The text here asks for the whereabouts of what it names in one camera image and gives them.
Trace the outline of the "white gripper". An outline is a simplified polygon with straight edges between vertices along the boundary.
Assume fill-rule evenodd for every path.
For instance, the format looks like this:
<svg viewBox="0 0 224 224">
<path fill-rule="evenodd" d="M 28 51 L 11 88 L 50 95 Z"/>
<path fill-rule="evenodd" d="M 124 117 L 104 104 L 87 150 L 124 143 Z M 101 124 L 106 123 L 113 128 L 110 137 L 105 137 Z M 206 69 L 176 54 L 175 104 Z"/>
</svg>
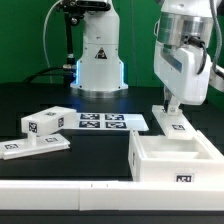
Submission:
<svg viewBox="0 0 224 224">
<path fill-rule="evenodd" d="M 166 86 L 164 88 L 165 112 L 170 116 L 181 113 L 180 103 L 201 105 L 207 95 L 211 59 L 198 73 L 203 60 L 203 51 L 193 46 L 166 49 L 156 42 L 154 53 L 154 72 Z"/>
</svg>

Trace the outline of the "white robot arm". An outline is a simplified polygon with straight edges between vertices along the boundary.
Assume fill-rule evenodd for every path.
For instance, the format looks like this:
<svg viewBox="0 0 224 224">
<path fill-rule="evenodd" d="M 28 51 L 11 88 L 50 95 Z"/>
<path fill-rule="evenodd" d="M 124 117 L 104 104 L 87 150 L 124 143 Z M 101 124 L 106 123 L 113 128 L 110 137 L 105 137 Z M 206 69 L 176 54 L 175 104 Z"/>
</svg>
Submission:
<svg viewBox="0 0 224 224">
<path fill-rule="evenodd" d="M 211 68 L 207 55 L 218 9 L 224 0 L 162 0 L 155 25 L 154 72 L 168 89 L 169 107 L 200 105 L 207 94 Z M 117 47 L 119 18 L 111 0 L 75 0 L 84 18 L 83 55 L 73 86 L 88 93 L 125 89 Z"/>
</svg>

